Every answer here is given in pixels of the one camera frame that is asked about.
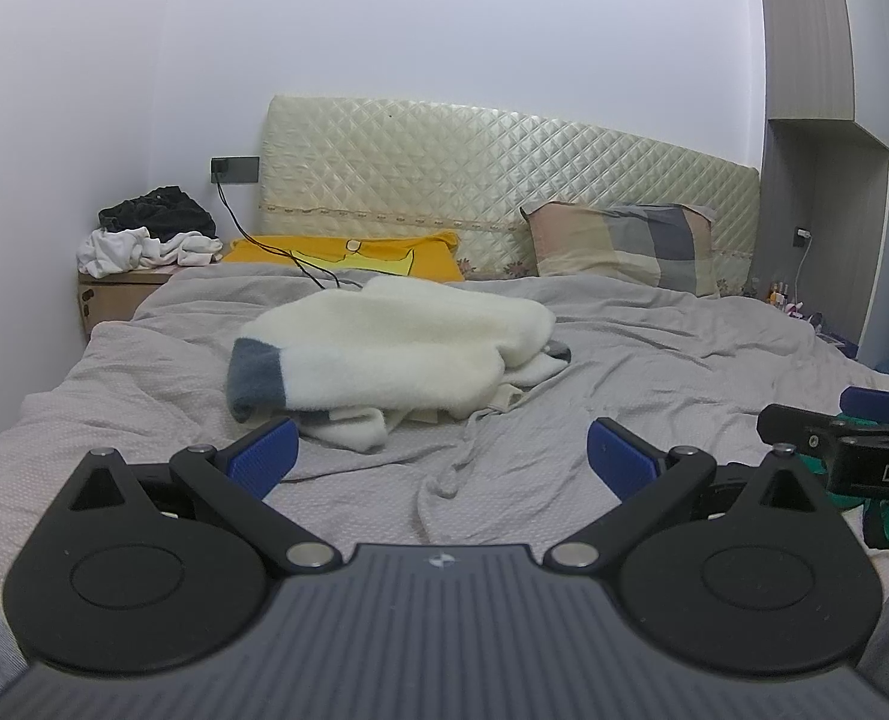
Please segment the plaid beige grey pillow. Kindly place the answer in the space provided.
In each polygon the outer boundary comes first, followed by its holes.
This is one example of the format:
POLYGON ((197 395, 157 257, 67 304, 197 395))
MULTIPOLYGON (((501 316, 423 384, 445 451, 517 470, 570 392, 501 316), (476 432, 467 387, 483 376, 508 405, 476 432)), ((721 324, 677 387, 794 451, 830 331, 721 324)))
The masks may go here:
POLYGON ((718 296, 713 218, 705 208, 542 200, 519 207, 543 277, 589 273, 628 283, 718 296))

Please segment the white blue striped sweater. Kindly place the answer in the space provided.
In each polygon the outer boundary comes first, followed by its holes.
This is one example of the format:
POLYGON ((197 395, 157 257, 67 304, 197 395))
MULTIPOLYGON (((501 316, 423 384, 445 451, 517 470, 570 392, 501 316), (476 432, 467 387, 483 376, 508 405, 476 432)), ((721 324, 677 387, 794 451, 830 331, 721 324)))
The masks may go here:
POLYGON ((233 341, 239 422, 287 413, 301 433, 366 454, 404 421, 506 411, 565 371, 552 310, 415 278, 371 278, 262 312, 233 341))

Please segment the small items on bedside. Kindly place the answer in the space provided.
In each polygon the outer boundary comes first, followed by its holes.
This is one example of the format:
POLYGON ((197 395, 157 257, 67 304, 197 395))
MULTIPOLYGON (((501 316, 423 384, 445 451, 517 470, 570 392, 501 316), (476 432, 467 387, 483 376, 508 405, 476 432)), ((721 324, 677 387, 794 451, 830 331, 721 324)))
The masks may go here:
POLYGON ((808 323, 814 330, 815 335, 827 343, 833 344, 833 346, 837 346, 840 349, 849 345, 849 341, 846 338, 840 337, 838 333, 831 330, 822 312, 809 312, 803 301, 799 301, 791 294, 791 288, 789 288, 788 283, 783 283, 782 281, 771 283, 768 287, 765 301, 771 307, 780 309, 785 316, 808 323))

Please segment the yellow pillow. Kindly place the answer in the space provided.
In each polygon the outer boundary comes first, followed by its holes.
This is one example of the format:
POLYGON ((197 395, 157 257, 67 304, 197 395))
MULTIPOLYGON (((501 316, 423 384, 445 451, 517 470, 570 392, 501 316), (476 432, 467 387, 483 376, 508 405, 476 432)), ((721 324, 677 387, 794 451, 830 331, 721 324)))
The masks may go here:
POLYGON ((285 263, 295 255, 306 266, 339 270, 367 270, 385 275, 430 281, 462 281, 456 259, 458 234, 438 232, 423 238, 321 238, 321 236, 259 236, 254 242, 239 238, 228 244, 225 262, 285 263))

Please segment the grey wardrobe cabinet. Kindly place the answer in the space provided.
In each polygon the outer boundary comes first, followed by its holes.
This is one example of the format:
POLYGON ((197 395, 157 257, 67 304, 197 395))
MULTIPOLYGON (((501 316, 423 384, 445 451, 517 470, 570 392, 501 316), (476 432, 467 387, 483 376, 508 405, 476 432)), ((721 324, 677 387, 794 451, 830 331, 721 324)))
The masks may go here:
POLYGON ((762 0, 765 135, 752 276, 789 283, 889 372, 889 0, 762 0))

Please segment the green garment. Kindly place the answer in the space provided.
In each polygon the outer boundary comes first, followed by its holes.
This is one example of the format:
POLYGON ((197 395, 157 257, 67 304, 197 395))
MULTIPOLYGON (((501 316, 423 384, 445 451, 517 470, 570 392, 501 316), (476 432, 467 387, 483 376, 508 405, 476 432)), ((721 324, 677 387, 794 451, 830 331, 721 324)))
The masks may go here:
MULTIPOLYGON (((804 457, 804 463, 812 473, 815 473, 825 486, 825 468, 820 460, 812 457, 804 457)), ((842 511, 849 511, 858 507, 861 514, 861 532, 867 546, 889 550, 889 500, 863 499, 862 497, 840 496, 828 493, 831 502, 842 511)))

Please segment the cream quilted headboard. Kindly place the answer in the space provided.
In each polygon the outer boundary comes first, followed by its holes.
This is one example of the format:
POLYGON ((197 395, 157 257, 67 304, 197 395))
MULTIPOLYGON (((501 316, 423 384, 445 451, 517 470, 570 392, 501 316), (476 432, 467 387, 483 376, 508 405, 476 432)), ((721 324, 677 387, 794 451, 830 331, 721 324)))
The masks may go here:
POLYGON ((472 277, 536 270, 521 205, 682 205, 713 220, 724 293, 749 278, 760 179, 684 146, 490 107, 277 94, 259 156, 264 234, 421 238, 458 234, 472 277))

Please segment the black wall socket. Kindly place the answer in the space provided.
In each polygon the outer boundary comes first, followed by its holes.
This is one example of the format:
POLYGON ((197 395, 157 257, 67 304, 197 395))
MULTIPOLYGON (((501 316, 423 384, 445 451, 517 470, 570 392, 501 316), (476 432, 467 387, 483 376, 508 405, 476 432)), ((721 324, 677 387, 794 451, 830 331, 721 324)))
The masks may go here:
POLYGON ((261 176, 261 160, 257 156, 217 156, 210 160, 210 177, 214 184, 257 184, 261 176))

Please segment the black clothes pile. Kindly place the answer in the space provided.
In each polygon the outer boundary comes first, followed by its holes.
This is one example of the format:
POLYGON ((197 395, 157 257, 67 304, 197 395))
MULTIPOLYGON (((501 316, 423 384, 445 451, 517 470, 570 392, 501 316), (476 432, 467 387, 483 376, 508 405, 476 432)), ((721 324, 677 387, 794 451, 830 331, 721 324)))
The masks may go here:
POLYGON ((136 199, 98 211, 98 227, 103 231, 122 232, 145 227, 161 242, 176 238, 179 232, 199 232, 213 238, 217 227, 204 206, 191 199, 177 185, 157 187, 136 199))

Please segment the grey bed duvet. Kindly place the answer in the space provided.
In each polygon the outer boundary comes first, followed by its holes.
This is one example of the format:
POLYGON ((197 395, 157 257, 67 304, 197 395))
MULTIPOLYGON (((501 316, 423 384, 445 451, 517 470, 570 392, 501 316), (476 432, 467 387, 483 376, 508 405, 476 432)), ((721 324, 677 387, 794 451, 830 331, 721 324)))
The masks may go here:
MULTIPOLYGON (((589 422, 614 418, 651 444, 757 463, 758 411, 830 413, 851 385, 889 390, 807 323, 747 298, 700 299, 611 278, 524 278, 498 292, 547 305, 572 349, 565 371, 506 413, 397 427, 373 454, 301 445, 274 509, 335 548, 360 543, 526 543, 545 550, 614 496, 584 460, 589 422)), ((244 322, 311 293, 259 263, 184 271, 130 322, 95 330, 59 387, 25 400, 0 435, 0 598, 8 567, 86 450, 157 463, 243 434, 225 376, 244 322)))

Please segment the white clothes pile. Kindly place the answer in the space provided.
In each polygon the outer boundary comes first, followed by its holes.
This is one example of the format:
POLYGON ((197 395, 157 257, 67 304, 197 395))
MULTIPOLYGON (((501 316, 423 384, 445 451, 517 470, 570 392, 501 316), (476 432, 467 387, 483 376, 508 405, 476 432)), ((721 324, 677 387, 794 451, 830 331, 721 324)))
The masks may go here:
POLYGON ((147 227, 111 232, 95 229, 79 245, 77 270, 92 278, 165 266, 202 266, 220 259, 223 242, 202 232, 178 232, 168 241, 154 238, 147 227))

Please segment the cardboard box nightstand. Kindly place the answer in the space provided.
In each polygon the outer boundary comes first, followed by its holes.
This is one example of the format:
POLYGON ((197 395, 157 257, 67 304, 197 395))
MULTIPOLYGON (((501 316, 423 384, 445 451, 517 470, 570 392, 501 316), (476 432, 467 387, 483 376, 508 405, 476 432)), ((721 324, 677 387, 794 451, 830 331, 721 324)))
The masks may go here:
POLYGON ((129 271, 95 278, 80 273, 77 280, 77 305, 85 338, 103 322, 127 322, 137 307, 154 294, 175 273, 173 268, 129 271))

